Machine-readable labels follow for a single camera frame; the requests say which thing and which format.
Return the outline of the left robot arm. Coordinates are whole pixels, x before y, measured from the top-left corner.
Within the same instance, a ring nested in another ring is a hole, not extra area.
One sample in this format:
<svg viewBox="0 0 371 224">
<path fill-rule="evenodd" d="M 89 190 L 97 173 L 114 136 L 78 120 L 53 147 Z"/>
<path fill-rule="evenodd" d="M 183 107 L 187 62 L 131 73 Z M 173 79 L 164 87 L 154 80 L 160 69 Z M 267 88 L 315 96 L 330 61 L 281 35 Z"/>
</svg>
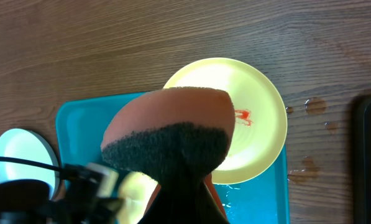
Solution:
<svg viewBox="0 0 371 224">
<path fill-rule="evenodd" d="M 98 164 L 66 165 L 59 178 L 70 183 L 65 196 L 49 199 L 41 180 L 14 180 L 0 184 L 0 223 L 115 223 L 125 204 L 113 197 L 118 179 L 114 170 Z"/>
</svg>

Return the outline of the orange and dark sponge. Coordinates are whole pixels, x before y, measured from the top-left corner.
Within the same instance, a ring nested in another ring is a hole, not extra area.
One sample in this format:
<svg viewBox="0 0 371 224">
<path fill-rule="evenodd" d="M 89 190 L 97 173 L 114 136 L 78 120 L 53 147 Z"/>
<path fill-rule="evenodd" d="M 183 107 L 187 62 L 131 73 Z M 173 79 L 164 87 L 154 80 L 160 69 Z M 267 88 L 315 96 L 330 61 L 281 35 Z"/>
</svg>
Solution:
<svg viewBox="0 0 371 224">
<path fill-rule="evenodd" d="M 104 132 L 101 154 L 116 169 L 141 172 L 157 185 L 183 187 L 185 197 L 205 183 L 225 216 L 211 173 L 229 152 L 234 125 L 234 106 L 223 90 L 151 91 L 113 117 Z M 185 200 L 170 223 L 185 223 Z"/>
</svg>

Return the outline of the light blue plate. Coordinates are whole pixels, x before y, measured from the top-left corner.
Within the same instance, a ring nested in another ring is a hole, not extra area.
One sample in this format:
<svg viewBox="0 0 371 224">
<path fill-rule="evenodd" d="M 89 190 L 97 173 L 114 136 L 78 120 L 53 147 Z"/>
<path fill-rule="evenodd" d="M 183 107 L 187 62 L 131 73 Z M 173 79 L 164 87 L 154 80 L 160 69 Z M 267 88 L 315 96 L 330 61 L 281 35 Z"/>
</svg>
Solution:
<svg viewBox="0 0 371 224">
<path fill-rule="evenodd" d="M 0 136 L 0 157 L 12 157 L 59 166 L 52 147 L 42 136 L 20 128 L 9 129 Z M 60 179 L 53 170 L 0 162 L 0 184 L 17 179 L 35 179 L 45 182 L 50 187 L 50 198 L 56 194 L 60 185 Z"/>
</svg>

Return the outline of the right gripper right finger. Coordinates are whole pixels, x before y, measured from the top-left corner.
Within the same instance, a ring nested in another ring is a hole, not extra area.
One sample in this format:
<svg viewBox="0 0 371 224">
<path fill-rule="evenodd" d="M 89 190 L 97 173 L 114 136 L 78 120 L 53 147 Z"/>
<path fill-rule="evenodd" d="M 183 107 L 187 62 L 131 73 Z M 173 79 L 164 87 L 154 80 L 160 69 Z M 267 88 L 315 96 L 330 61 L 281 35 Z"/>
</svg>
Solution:
<svg viewBox="0 0 371 224">
<path fill-rule="evenodd" d="M 185 199 L 185 223 L 229 224 L 205 183 L 200 183 Z"/>
</svg>

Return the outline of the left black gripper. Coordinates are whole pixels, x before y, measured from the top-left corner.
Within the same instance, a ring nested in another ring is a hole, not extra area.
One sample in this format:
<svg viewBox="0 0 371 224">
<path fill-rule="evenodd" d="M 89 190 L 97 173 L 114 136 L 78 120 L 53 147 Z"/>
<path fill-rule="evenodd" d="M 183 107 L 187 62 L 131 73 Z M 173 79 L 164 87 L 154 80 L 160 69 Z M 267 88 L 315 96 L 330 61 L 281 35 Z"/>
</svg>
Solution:
<svg viewBox="0 0 371 224">
<path fill-rule="evenodd" d="M 116 215 L 124 204 L 117 197 L 98 197 L 97 191 L 101 174 L 86 166 L 65 165 L 59 172 L 62 180 L 68 181 L 65 197 L 48 201 L 35 212 L 52 223 L 107 223 L 116 222 Z"/>
</svg>

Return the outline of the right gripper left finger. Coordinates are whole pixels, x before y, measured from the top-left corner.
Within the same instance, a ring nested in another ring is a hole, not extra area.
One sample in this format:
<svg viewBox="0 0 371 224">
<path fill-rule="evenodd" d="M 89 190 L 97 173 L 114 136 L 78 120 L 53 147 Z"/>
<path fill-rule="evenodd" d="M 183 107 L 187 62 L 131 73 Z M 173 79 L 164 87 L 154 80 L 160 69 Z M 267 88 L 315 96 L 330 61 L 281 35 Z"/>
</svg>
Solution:
<svg viewBox="0 0 371 224">
<path fill-rule="evenodd" d="M 180 211 L 185 189 L 179 185 L 160 185 L 153 191 L 144 216 L 138 224 L 170 223 Z"/>
</svg>

